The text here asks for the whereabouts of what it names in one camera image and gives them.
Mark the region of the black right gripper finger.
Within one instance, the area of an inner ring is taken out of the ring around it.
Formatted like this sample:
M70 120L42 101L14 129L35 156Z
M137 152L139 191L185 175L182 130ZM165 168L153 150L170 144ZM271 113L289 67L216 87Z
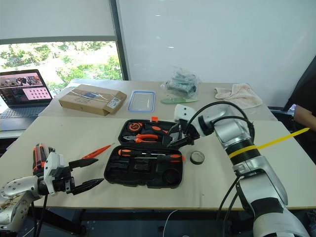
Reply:
M181 139L170 142L167 146L180 148L186 145L193 145L193 144L194 144L194 139L192 139L191 137L183 137Z
M169 132L169 137L171 138L171 142L175 142L182 138L182 127L181 125L173 125Z

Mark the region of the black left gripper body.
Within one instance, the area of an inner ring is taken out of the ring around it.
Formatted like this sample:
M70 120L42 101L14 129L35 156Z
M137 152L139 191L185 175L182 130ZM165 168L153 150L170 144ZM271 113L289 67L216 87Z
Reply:
M72 171L69 167L61 167L52 171L54 191L75 195L75 181L71 175Z

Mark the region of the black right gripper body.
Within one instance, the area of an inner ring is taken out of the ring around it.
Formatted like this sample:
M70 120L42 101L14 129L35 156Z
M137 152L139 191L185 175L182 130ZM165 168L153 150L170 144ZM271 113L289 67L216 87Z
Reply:
M180 125L182 127L183 137L191 137L194 140L199 138L199 133L196 128L192 124L189 124L187 120L180 119Z

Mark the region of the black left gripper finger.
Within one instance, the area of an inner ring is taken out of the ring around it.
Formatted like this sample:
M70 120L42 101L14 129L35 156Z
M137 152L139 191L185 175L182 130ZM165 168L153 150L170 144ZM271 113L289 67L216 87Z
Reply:
M88 180L86 182L83 182L81 185L75 186L72 189L72 194L77 195L77 194L86 192L86 191L94 188L95 186L99 185L102 181L104 181L104 178L91 179L91 180Z
M89 166L97 161L98 161L97 158L78 159L78 160L69 162L69 168L73 170L74 168L77 168L77 167Z

